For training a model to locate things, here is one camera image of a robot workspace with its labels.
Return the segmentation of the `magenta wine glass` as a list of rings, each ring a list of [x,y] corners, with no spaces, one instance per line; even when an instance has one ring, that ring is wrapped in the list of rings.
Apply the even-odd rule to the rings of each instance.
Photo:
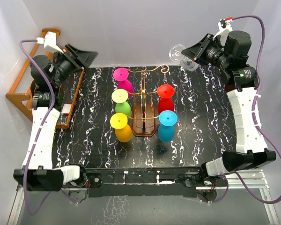
[[[118,88],[126,90],[128,92],[128,96],[131,97],[134,90],[132,83],[128,80],[128,77],[129,71],[126,68],[117,68],[113,72],[113,78],[118,81]]]

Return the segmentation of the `green wine glass cream base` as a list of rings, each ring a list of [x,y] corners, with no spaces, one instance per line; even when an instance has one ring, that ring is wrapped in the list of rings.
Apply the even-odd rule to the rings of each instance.
[[[116,113],[123,113],[128,117],[131,117],[132,110],[131,106],[127,102],[129,97],[128,92],[125,89],[117,89],[113,91],[111,98],[116,103],[115,112]]]

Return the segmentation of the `red wine glass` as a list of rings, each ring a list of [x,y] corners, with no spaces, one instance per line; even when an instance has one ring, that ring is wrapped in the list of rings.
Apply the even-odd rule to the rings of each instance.
[[[157,94],[160,97],[158,102],[158,113],[170,110],[174,111],[174,102],[171,97],[174,95],[175,89],[169,84],[163,84],[157,89]]]

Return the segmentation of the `orange wine glass yellow base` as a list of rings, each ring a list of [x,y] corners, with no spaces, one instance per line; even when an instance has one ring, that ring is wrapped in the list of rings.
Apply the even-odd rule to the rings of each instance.
[[[120,142],[126,143],[132,139],[132,129],[128,124],[128,117],[123,113],[115,113],[110,119],[112,128]]]

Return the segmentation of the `red white small box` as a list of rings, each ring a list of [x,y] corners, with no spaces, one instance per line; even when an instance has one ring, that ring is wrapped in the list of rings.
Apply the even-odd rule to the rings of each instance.
[[[61,114],[68,116],[71,112],[71,107],[72,107],[71,103],[65,103],[62,107]]]

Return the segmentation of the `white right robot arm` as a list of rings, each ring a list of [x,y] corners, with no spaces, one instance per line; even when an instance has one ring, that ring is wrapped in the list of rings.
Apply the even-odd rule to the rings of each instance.
[[[263,135],[257,130],[261,125],[259,111],[253,109],[259,81],[255,68],[247,64],[251,36],[244,31],[228,33],[224,45],[220,36],[210,33],[197,44],[182,50],[182,54],[199,65],[211,64],[219,68],[221,81],[234,89],[227,92],[232,108],[237,135],[236,150],[226,151],[214,161],[202,165],[200,182],[210,186],[216,176],[239,170],[259,168],[276,160]]]

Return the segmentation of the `clear wine glass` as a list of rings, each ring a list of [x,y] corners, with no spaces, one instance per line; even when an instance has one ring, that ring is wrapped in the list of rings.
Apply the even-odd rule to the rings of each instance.
[[[188,71],[195,71],[199,65],[182,54],[185,47],[181,44],[173,46],[169,51],[169,58],[173,62],[180,62],[183,69]]]

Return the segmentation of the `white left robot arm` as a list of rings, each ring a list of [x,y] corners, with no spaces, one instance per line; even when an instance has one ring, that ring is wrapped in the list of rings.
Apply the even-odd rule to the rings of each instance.
[[[82,51],[67,44],[65,50],[30,57],[32,86],[32,130],[29,148],[20,169],[13,178],[27,191],[60,191],[67,183],[77,187],[87,183],[87,175],[80,165],[66,165],[54,169],[52,145],[62,108],[61,85],[73,73],[89,68],[98,56],[95,51]]]

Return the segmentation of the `wooden tiered shelf rack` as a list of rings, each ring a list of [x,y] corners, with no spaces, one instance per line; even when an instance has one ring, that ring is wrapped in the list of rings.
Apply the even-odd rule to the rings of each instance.
[[[57,34],[57,38],[60,35],[59,29],[51,28],[43,29],[39,37],[44,38],[46,33],[49,31],[55,32]],[[29,54],[29,58],[26,59],[22,69],[19,72],[19,75],[10,88],[10,91],[6,94],[6,98],[13,103],[29,120],[32,120],[32,108],[35,106],[49,105],[49,98],[51,96],[50,90],[46,85],[44,78],[30,61],[31,59],[34,59],[35,62],[40,66],[45,73],[45,76],[48,78],[49,83],[52,85],[55,96],[55,108],[61,112],[62,107],[65,104],[63,103],[64,92],[62,90],[62,84],[65,80],[54,80],[55,69],[52,63],[53,53],[44,49],[44,46],[38,44],[36,39],[33,40],[33,43],[35,45]],[[77,86],[75,87],[73,100],[70,102],[72,104],[71,112],[68,116],[61,114],[62,117],[66,117],[66,120],[65,122],[59,120],[56,128],[69,128],[70,119],[74,111],[75,102],[78,96],[79,88],[81,86],[82,78],[84,76],[85,68],[82,67],[77,71],[80,71],[81,74]]]

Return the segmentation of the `gold wire wine glass rack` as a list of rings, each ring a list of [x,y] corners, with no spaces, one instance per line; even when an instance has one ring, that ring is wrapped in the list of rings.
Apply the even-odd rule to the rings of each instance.
[[[129,119],[132,120],[132,133],[136,137],[152,137],[156,130],[156,119],[159,117],[156,112],[156,107],[153,102],[153,95],[157,90],[149,92],[146,89],[146,78],[150,72],[160,69],[162,73],[169,72],[170,67],[166,64],[161,64],[154,69],[140,71],[128,70],[131,73],[140,73],[140,90],[138,92],[129,92],[133,96],[132,115]]]

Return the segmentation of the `blue wine glass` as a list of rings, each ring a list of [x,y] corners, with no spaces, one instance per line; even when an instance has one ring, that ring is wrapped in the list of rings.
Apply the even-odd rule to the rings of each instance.
[[[158,128],[158,138],[162,142],[170,142],[174,138],[175,124],[177,123],[177,115],[174,111],[165,110],[159,114],[160,126]]]

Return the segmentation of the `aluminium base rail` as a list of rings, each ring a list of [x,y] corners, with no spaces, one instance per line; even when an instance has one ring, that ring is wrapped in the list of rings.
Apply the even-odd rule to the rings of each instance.
[[[278,225],[273,205],[252,198],[234,175],[229,187],[209,192],[182,184],[107,184],[86,191],[54,192],[44,204],[43,192],[30,194],[29,215],[23,191],[17,191],[10,225]]]

